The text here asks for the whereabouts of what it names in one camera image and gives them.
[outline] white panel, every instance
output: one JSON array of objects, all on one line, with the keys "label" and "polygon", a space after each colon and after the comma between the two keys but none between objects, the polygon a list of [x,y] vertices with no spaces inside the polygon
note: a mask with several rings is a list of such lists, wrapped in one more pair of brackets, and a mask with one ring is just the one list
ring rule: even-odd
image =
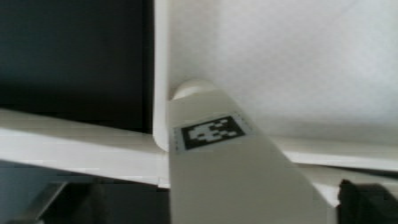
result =
[{"label": "white panel", "polygon": [[268,134],[398,144],[398,2],[172,0],[172,86],[209,79]]},{"label": "white panel", "polygon": [[[170,101],[168,108],[172,223],[335,223],[333,208],[223,93],[190,95]],[[230,114],[248,135],[214,143],[211,132],[236,131],[236,123],[225,121]]]}]

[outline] black object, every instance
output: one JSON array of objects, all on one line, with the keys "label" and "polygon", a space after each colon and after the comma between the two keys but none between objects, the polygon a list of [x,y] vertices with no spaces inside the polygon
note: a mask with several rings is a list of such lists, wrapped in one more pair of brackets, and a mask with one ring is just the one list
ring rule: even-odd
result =
[{"label": "black object", "polygon": [[152,0],[0,0],[0,107],[150,133]]},{"label": "black object", "polygon": [[51,183],[8,224],[170,224],[168,190],[126,181]]},{"label": "black object", "polygon": [[339,184],[339,224],[396,224],[398,200],[378,184]]}]

